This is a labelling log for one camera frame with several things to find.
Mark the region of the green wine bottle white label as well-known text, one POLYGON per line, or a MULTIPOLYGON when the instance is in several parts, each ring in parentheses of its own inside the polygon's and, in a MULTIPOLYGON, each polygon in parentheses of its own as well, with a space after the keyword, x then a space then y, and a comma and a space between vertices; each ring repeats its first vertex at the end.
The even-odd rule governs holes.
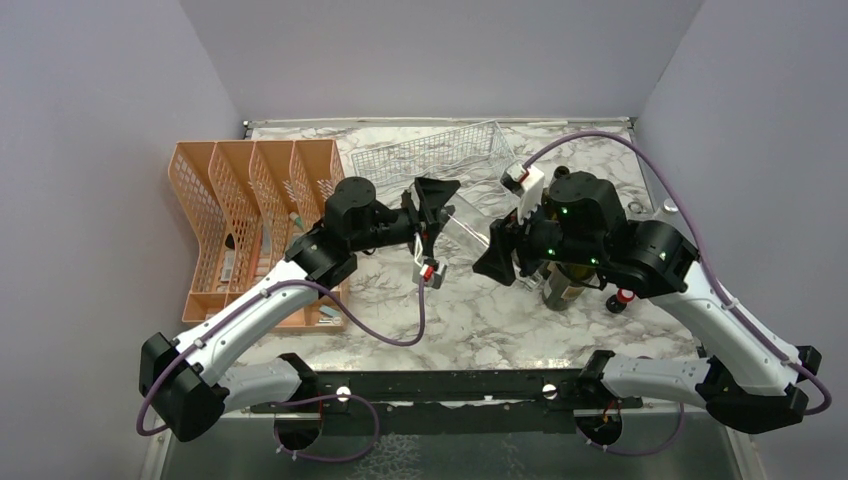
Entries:
POLYGON ((595 277, 589 267, 549 262, 543 271, 542 300, 552 311, 564 311, 584 292, 595 277))

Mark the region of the green wine bottle brown label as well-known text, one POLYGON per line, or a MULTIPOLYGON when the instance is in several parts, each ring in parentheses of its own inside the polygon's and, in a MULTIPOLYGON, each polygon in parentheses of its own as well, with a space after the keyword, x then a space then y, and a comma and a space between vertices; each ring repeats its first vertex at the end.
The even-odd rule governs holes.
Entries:
POLYGON ((549 182, 549 185, 553 186, 560 178, 568 176, 570 174, 571 174, 571 170, 567 166, 564 166, 564 165, 557 166, 552 172, 552 177, 551 177, 551 180, 549 182))

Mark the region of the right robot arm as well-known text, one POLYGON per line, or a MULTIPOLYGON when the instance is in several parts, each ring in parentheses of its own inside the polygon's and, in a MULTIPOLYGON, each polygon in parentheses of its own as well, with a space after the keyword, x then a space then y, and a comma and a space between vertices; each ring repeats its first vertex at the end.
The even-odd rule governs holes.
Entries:
POLYGON ((592 270, 664 310, 702 342, 706 356, 673 361, 599 350, 577 380, 579 398, 600 407, 648 397, 706 410, 735 430, 759 434, 800 423, 809 399, 799 387, 820 353, 778 339, 708 278, 698 249, 675 227, 627 217, 614 185, 587 172, 552 182, 533 167, 501 178, 517 207, 490 225, 474 271, 510 285, 545 263, 592 270))

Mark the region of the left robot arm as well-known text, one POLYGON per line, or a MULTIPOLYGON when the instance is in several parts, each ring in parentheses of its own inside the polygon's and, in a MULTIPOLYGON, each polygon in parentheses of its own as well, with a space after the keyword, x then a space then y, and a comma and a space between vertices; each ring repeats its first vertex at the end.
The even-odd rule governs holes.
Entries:
POLYGON ((282 320, 321 298, 331 300, 362 331, 384 343, 407 347, 420 342, 424 310, 413 339, 391 339, 356 318, 333 290, 356 270, 358 253, 401 244, 412 253, 417 293, 439 288, 446 265, 435 259, 433 248, 444 227, 442 211, 460 186, 458 180, 417 177, 403 192, 400 207, 391 209, 378 201, 368 179, 339 182, 325 202, 323 217, 247 293, 187 332, 172 339, 157 333, 143 343, 137 433, 158 434, 145 426, 149 410, 156 412, 164 429, 191 441, 224 413, 274 397, 290 410, 309 406, 315 386, 289 360, 270 362, 268 374, 234 364, 282 320))

